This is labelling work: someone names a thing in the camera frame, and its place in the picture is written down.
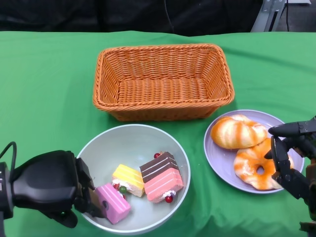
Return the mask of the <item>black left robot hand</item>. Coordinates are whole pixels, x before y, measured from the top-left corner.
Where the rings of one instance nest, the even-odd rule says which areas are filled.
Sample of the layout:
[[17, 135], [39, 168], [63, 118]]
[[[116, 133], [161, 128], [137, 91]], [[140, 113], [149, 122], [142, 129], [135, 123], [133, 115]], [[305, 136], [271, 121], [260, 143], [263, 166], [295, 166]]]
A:
[[88, 166], [70, 151], [41, 154], [17, 167], [11, 189], [15, 206], [37, 210], [68, 228], [78, 223], [72, 208], [105, 217]]

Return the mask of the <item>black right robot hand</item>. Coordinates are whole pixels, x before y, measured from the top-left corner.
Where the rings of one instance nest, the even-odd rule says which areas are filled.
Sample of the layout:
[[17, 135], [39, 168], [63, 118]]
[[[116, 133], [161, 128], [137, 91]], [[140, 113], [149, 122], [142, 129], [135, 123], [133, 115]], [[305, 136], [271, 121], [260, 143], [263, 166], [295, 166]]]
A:
[[[296, 199], [302, 198], [309, 208], [310, 218], [316, 220], [316, 118], [274, 126], [268, 130], [271, 150], [265, 154], [272, 159], [275, 173], [272, 179]], [[290, 167], [288, 151], [293, 149], [311, 163], [306, 176]]]

